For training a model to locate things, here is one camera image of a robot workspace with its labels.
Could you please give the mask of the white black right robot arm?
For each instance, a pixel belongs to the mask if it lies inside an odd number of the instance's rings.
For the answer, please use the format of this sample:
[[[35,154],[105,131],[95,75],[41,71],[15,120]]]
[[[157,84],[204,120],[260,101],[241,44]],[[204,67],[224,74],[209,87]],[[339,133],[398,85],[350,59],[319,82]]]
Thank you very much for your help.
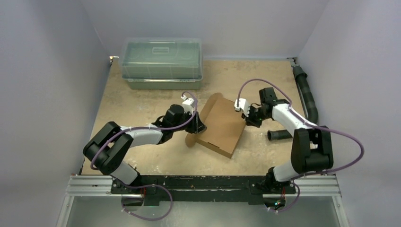
[[[290,160],[270,168],[255,187],[278,192],[299,175],[332,168],[331,134],[327,128],[318,129],[316,124],[294,111],[289,101],[278,99],[271,87],[260,90],[259,96],[261,103],[256,107],[244,98],[235,100],[235,110],[242,113],[246,125],[259,128],[262,121],[272,119],[284,126],[293,140]]]

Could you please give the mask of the brown cardboard box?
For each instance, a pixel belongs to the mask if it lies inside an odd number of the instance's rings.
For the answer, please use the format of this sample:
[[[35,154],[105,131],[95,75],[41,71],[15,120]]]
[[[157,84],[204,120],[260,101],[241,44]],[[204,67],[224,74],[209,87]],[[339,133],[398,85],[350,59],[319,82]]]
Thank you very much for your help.
[[[192,148],[198,143],[224,157],[232,158],[245,129],[241,115],[234,110],[233,101],[224,98],[221,93],[212,94],[199,114],[206,130],[200,134],[188,133],[186,146]]]

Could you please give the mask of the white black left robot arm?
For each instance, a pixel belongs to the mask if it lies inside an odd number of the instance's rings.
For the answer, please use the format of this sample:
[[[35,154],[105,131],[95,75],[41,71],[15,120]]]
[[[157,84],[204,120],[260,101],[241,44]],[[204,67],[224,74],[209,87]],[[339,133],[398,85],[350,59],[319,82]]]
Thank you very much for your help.
[[[115,122],[106,123],[83,148],[83,155],[93,168],[120,180],[128,193],[136,193],[140,190],[141,180],[139,172],[124,161],[129,149],[163,144],[176,131],[199,134],[206,128],[198,111],[185,110],[183,105],[171,105],[149,126],[129,128]]]

